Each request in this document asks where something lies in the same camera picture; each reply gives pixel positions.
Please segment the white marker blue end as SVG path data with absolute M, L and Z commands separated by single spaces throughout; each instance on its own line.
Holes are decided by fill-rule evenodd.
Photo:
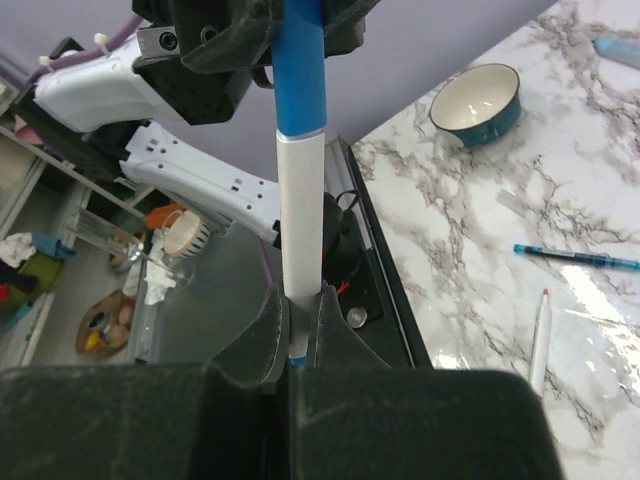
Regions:
M 311 318 L 322 288 L 325 134 L 276 133 L 284 293 L 289 301 L 289 359 L 305 363 Z

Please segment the white marker red tip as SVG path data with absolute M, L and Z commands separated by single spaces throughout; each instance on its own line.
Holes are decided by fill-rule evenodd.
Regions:
M 542 397 L 544 392 L 551 326 L 552 310 L 550 307 L 550 292 L 548 289 L 544 289 L 536 314 L 531 365 L 529 369 L 529 384 L 539 397 Z

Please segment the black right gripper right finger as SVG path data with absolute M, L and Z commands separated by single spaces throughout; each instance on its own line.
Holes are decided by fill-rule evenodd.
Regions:
M 560 479 L 538 396 L 493 370 L 393 368 L 325 287 L 289 380 L 295 479 Z

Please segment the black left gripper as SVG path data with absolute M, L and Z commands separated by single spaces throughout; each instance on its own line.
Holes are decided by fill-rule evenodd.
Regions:
M 272 64 L 272 43 L 285 1 L 135 1 L 135 14 L 156 27 L 171 27 L 182 65 L 195 74 L 258 70 Z M 365 1 L 319 1 L 325 60 L 359 48 Z

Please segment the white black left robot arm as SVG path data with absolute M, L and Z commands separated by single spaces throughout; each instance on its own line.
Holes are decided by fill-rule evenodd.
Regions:
M 91 50 L 43 59 L 25 119 L 64 153 L 116 158 L 131 180 L 273 245 L 327 248 L 340 230 L 322 190 L 325 60 L 361 46 L 369 1 L 136 1 L 133 23 Z M 275 94 L 278 178 L 267 181 L 168 133 L 219 124 L 250 85 Z

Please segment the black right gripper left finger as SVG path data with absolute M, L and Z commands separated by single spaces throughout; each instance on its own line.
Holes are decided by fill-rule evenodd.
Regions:
M 256 479 L 264 383 L 286 354 L 289 305 L 261 310 L 202 363 L 55 366 L 1 375 L 5 479 Z

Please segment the blue marker cap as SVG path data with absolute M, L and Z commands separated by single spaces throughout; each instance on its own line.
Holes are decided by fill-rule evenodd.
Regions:
M 321 3 L 290 0 L 272 43 L 272 64 L 281 134 L 302 137 L 327 124 L 325 47 Z

